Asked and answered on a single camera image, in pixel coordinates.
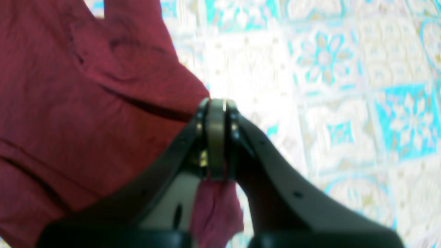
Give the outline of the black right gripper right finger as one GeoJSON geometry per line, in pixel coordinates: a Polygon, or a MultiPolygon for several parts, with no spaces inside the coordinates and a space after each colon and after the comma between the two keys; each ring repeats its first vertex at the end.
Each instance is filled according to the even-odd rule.
{"type": "Polygon", "coordinates": [[[250,248],[402,248],[370,221],[301,176],[267,136],[226,101],[227,176],[244,189],[255,235],[250,248]]]}

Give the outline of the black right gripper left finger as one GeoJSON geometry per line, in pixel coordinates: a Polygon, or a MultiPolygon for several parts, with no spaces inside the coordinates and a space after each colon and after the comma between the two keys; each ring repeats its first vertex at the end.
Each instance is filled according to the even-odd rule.
{"type": "Polygon", "coordinates": [[[203,178],[225,179],[225,100],[203,100],[191,122],[137,178],[48,225],[38,248],[190,248],[178,229],[184,202],[203,178]]]}

